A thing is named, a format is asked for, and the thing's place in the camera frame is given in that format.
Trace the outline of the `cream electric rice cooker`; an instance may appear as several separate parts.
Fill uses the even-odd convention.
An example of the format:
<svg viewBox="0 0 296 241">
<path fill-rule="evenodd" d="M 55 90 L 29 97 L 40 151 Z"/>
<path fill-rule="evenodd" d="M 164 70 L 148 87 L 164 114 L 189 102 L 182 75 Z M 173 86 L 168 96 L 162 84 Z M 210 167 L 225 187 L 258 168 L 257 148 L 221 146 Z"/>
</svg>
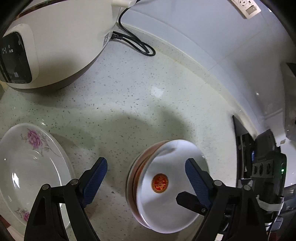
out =
<svg viewBox="0 0 296 241">
<path fill-rule="evenodd" d="M 96 60 L 135 1 L 33 1 L 1 38 L 1 83 L 33 90 L 74 77 Z"/>
</svg>

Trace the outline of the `red banded white bowl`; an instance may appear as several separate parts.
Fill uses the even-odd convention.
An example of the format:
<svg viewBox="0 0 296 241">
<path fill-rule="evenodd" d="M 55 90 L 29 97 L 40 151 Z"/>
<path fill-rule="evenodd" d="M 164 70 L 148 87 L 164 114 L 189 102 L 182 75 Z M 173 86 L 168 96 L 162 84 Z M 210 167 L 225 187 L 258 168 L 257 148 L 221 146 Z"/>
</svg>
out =
<svg viewBox="0 0 296 241">
<path fill-rule="evenodd" d="M 125 197 L 141 225 L 158 233 L 175 233 L 187 228 L 199 216 L 176 201 L 181 192 L 195 193 L 185 173 L 185 162 L 189 158 L 202 170 L 209 170 L 201 150 L 187 140 L 153 144 L 132 163 Z"/>
</svg>

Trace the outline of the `white wall socket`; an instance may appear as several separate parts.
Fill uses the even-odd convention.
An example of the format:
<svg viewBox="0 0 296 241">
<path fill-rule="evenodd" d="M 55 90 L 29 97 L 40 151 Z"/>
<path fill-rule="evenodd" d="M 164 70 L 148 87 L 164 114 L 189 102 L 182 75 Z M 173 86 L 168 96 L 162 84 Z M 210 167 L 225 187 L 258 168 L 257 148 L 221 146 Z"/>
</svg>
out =
<svg viewBox="0 0 296 241">
<path fill-rule="evenodd" d="M 231 3 L 244 15 L 246 19 L 253 18 L 261 12 L 260 7 L 253 0 L 231 0 Z"/>
</svg>

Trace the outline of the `white plate pink flowers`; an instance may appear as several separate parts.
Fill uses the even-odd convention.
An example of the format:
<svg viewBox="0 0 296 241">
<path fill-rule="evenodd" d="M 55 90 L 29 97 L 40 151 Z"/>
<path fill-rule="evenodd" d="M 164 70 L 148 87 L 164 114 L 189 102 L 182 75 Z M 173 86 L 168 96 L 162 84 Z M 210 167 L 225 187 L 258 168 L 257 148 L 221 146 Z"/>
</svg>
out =
<svg viewBox="0 0 296 241">
<path fill-rule="evenodd" d="M 20 235 L 41 186 L 62 186 L 74 177 L 66 152 L 42 128 L 20 123 L 2 137 L 1 214 Z"/>
</svg>

